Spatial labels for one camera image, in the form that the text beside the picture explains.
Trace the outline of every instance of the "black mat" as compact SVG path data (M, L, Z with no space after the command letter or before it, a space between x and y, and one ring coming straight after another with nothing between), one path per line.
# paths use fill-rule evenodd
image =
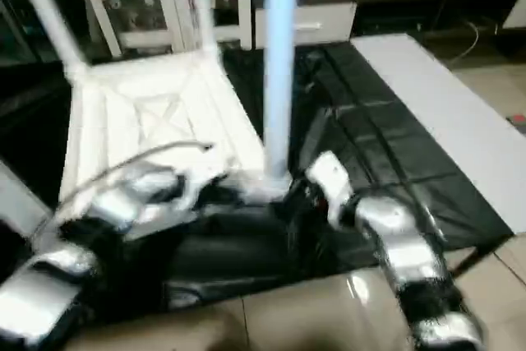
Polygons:
M261 136L263 53L229 51L224 65ZM451 158L390 87L350 44L297 48L290 169L304 167L301 151L318 114L321 139L311 160L332 150L358 190L392 193L419 214L421 228L446 250L489 246L512 236ZM427 220L427 209L438 232ZM325 240L340 270L372 265L372 250L358 234L327 229Z

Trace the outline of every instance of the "white panel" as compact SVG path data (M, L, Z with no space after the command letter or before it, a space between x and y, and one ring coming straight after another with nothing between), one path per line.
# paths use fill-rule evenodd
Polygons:
M28 237L49 214L44 203L0 161L0 217Z
M526 138L407 35L352 43L508 226L526 231Z
M238 0L239 39L241 48L252 48L251 0Z
M526 0L517 0L502 25L503 28L524 28L526 26Z
M126 32L119 35L126 48L154 48L172 44L172 35L167 30L149 32Z
M113 31L112 24L109 20L108 13L104 8L102 0L90 0L93 11L97 16L97 20L100 24L100 29L104 34L104 38L108 43L109 51L112 53L112 56L119 57L122 55L121 48L118 45L117 36Z
M315 44L347 41L353 27L355 3L297 7L294 43ZM266 11L256 10L256 47L266 44Z

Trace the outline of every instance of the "metal rod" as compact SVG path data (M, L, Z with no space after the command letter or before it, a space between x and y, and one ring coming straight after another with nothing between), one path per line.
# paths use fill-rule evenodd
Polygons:
M85 63L84 56L54 0L31 0L46 32L62 59L64 66L75 67Z
M287 173L294 64L296 0L265 0L265 154L271 178Z

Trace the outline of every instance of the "beige floor tile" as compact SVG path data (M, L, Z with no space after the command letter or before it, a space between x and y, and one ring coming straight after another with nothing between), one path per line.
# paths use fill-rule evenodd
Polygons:
M451 251L445 253L445 262L449 270L453 270L456 266L460 264L464 259L466 259L474 248L464 248L462 250Z
M407 322L381 270L356 270L348 279L355 298L362 304L369 344L374 344L374 349L379 351L407 349Z
M66 351L247 350L241 299L189 312L149 316L71 340Z
M244 298L252 351L344 351L362 344L360 304L345 276Z
M254 351L406 349L407 325L378 269L309 281L244 302Z
M487 327L488 351L526 349L526 310L510 319Z
M523 66L476 67L455 75L502 116L526 114L526 72Z
M462 275L457 285L475 315L488 325L526 309L526 288L494 256Z
M523 281L526 281L526 235L515 236L496 252Z

